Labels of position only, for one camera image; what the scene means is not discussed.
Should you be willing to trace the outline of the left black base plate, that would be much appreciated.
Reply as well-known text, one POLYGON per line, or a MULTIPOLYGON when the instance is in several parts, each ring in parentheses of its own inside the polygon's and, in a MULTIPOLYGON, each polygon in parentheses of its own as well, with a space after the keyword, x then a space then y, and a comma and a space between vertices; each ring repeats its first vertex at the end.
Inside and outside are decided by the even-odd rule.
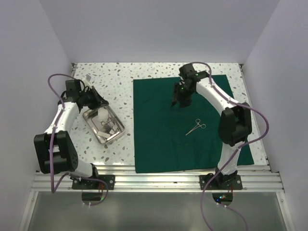
POLYGON ((99 175, 96 180, 86 180, 84 178, 72 178, 73 190, 98 190, 108 189, 113 190, 116 182, 115 175, 99 175))

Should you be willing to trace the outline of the stainless steel tray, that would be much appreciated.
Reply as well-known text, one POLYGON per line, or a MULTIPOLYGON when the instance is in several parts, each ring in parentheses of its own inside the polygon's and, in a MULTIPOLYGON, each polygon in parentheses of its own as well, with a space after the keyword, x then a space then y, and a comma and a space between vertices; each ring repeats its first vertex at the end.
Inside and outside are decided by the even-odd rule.
POLYGON ((82 116, 100 144, 110 144, 125 134, 125 125, 108 105, 89 109, 82 116))

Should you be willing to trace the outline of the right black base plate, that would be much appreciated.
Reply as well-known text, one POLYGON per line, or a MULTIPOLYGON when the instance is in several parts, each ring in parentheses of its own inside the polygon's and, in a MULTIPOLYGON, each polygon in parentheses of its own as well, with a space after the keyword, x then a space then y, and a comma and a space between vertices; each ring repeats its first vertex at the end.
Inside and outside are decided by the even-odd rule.
POLYGON ((213 180, 214 174, 199 175, 200 189, 214 190, 214 191, 231 191, 242 190, 242 179, 239 175, 232 174, 230 177, 223 177, 221 174, 216 176, 213 180))

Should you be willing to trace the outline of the top steel scissors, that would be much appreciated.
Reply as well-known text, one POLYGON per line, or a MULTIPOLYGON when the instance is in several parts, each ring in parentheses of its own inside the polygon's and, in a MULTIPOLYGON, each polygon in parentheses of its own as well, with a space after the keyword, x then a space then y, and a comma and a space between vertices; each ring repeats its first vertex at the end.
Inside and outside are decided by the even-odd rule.
POLYGON ((101 121, 101 126, 104 132, 109 132, 112 128, 118 129, 117 123, 112 118, 109 118, 107 121, 101 121))

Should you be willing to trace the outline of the green surgical drape cloth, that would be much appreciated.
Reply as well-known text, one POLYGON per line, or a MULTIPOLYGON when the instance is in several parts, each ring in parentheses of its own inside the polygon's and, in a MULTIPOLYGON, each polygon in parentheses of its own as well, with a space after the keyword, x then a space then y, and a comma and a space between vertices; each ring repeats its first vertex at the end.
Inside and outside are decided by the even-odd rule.
POLYGON ((171 106, 177 77, 133 81, 134 157, 137 173, 160 173, 215 168, 222 141, 220 116, 201 95, 192 104, 171 106), (200 119, 205 129, 185 135, 200 119))

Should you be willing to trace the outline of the long steel scissors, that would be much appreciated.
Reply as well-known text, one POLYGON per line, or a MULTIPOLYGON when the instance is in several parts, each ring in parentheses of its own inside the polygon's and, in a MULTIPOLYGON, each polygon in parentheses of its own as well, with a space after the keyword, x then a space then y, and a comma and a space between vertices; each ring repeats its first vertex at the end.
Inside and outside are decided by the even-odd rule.
POLYGON ((201 120, 199 118, 195 120, 195 123, 196 123, 196 125, 190 131, 188 131, 185 134, 186 136, 189 135, 190 133, 192 133, 193 131, 195 131, 198 128, 201 128, 201 129, 205 129, 206 128, 206 124, 202 124, 201 120))

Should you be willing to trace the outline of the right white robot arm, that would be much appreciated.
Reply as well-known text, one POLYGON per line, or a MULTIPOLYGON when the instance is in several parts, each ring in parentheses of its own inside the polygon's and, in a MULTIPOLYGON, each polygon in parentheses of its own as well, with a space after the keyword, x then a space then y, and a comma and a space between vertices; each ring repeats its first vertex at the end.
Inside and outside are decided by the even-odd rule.
POLYGON ((172 106, 180 108, 192 103, 192 94, 203 96, 220 115, 218 136, 222 141, 221 157, 214 177, 215 185, 225 189, 237 175, 237 162, 241 145, 252 133, 250 106, 240 104, 224 92, 214 81, 209 71, 196 71, 194 63, 179 68, 180 81, 174 84, 172 106))

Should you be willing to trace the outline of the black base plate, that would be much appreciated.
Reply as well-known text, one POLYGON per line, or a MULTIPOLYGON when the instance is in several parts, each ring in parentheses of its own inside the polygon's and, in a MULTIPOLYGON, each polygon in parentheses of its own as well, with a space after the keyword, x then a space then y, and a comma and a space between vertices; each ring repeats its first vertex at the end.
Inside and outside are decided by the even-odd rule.
POLYGON ((214 174, 199 175, 200 189, 214 190, 214 191, 231 191, 242 190, 242 179, 239 175, 232 174, 230 177, 223 177, 221 174, 216 176, 213 180, 214 174))
POLYGON ((98 190, 108 189, 113 190, 116 182, 115 175, 99 175, 96 180, 86 180, 84 178, 72 178, 73 190, 98 190))

